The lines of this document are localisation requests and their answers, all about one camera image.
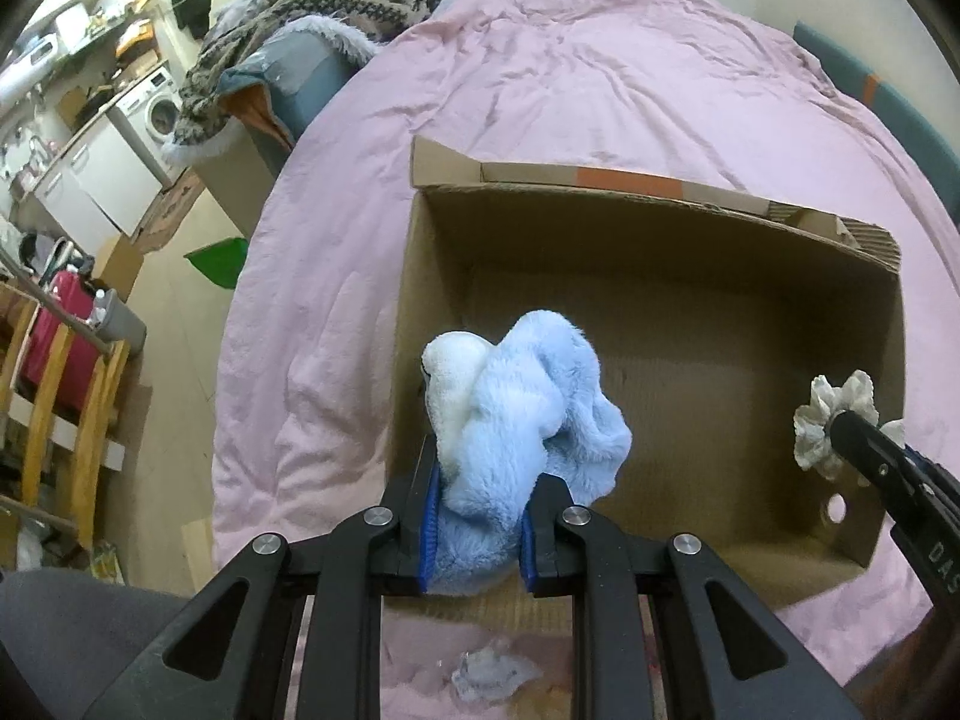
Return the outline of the translucent plastic bag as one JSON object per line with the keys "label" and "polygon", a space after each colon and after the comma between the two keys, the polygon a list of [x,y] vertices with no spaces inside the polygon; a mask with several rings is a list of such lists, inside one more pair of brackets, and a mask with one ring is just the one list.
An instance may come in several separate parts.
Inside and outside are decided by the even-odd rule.
{"label": "translucent plastic bag", "polygon": [[505,702],[524,684],[542,676],[534,661],[524,655],[488,645],[464,653],[451,674],[452,689],[462,702]]}

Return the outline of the light blue fluffy sock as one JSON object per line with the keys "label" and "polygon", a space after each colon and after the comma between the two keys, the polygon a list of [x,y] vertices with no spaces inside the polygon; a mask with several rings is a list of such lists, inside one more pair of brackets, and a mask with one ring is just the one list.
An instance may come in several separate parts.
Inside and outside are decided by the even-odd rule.
{"label": "light blue fluffy sock", "polygon": [[556,476],[574,504],[592,504],[612,493],[633,436],[602,392],[596,351],[553,310],[527,312],[496,344],[441,333],[421,372],[439,465],[427,592],[478,595],[516,566],[537,479]]}

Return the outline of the brown cardboard box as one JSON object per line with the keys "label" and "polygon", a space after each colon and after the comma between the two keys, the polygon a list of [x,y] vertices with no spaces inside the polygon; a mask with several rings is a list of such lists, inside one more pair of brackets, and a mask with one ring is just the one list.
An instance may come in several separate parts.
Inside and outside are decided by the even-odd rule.
{"label": "brown cardboard box", "polygon": [[581,328],[633,449],[601,511],[627,532],[690,532],[768,605],[859,577],[884,509],[853,470],[794,458],[817,377],[866,372],[905,403],[900,250],[856,218],[600,167],[483,163],[416,138],[387,465],[427,430],[423,346],[498,340],[526,312]]}

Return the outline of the grey trash bin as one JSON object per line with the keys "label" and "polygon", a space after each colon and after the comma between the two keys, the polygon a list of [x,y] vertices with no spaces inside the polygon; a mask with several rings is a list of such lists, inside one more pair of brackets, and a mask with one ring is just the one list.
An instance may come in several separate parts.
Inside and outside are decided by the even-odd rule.
{"label": "grey trash bin", "polygon": [[116,289],[96,291],[88,325],[103,341],[127,341],[132,356],[138,356],[145,346],[145,322],[121,300]]}

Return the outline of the teal headboard cushion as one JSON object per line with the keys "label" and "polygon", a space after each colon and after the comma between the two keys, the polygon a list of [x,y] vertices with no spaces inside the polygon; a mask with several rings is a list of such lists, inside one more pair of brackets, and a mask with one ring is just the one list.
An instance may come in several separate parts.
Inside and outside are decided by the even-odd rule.
{"label": "teal headboard cushion", "polygon": [[849,50],[822,32],[797,21],[794,41],[817,57],[823,71],[841,93],[868,107],[890,130],[918,164],[946,207],[953,224],[958,224],[958,154],[953,151],[923,114],[900,91],[856,59]]}

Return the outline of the white kitchen cabinet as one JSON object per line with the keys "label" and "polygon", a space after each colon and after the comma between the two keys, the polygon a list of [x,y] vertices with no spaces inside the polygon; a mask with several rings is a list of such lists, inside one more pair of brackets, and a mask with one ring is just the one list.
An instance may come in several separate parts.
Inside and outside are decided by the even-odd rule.
{"label": "white kitchen cabinet", "polygon": [[133,238],[160,181],[107,115],[60,151],[32,191],[55,226],[85,254],[119,234]]}

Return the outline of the pink bed duvet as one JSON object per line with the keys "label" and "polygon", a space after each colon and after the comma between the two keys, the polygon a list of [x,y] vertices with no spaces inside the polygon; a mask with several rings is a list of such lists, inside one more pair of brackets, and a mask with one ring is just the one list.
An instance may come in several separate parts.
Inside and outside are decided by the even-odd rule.
{"label": "pink bed duvet", "polygon": [[[483,163],[600,167],[856,218],[900,250],[905,440],[958,463],[958,232],[907,150],[788,34],[715,0],[454,0],[309,125],[256,227],[224,327],[213,458],[218,562],[381,502],[398,293],[428,138]],[[931,617],[884,514],[867,569],[776,608],[848,679]],[[478,595],[386,614],[386,712],[451,717],[439,665],[501,640],[569,650],[569,608],[516,566]]]}

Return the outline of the patterned knit sweater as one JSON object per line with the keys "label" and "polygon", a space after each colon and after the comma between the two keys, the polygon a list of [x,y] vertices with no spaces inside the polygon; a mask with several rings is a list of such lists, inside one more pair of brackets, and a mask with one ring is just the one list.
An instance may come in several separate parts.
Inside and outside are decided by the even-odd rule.
{"label": "patterned knit sweater", "polygon": [[402,32],[428,20],[443,0],[233,0],[221,9],[179,88],[181,109],[163,146],[174,164],[195,164],[235,139],[220,88],[224,74],[272,37],[307,32],[363,67]]}

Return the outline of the beige fabric scrunchie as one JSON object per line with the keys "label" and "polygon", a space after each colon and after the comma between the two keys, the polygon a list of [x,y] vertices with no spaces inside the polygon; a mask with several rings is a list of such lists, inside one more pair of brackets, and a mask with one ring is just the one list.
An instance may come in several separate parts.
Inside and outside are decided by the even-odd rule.
{"label": "beige fabric scrunchie", "polygon": [[844,460],[835,454],[828,436],[830,422],[843,411],[853,411],[878,427],[900,449],[907,445],[901,419],[880,422],[874,381],[867,372],[857,369],[839,387],[820,374],[811,382],[811,398],[793,416],[794,460],[804,472],[814,470],[827,481],[836,481],[843,472]]}

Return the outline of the grey fur-trimmed jacket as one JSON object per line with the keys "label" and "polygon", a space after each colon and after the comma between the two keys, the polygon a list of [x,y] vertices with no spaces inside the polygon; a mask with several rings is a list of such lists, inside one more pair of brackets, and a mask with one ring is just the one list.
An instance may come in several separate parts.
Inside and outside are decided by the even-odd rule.
{"label": "grey fur-trimmed jacket", "polygon": [[347,23],[303,16],[220,75],[218,103],[278,174],[314,117],[379,49]]}

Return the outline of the yellow wooden chair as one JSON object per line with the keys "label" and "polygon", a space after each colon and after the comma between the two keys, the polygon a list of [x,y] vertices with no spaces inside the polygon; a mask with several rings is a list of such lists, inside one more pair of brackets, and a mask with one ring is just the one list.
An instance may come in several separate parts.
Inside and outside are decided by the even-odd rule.
{"label": "yellow wooden chair", "polygon": [[124,460],[110,438],[127,341],[101,341],[50,294],[2,286],[2,512],[91,553],[99,475]]}

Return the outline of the white washing machine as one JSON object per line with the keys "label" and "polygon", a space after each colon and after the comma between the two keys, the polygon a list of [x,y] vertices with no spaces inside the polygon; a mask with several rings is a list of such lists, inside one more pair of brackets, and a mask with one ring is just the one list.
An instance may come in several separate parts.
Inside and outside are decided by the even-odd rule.
{"label": "white washing machine", "polygon": [[107,113],[128,146],[164,188],[172,187],[184,172],[164,156],[179,110],[178,85],[167,64],[161,64],[119,94]]}

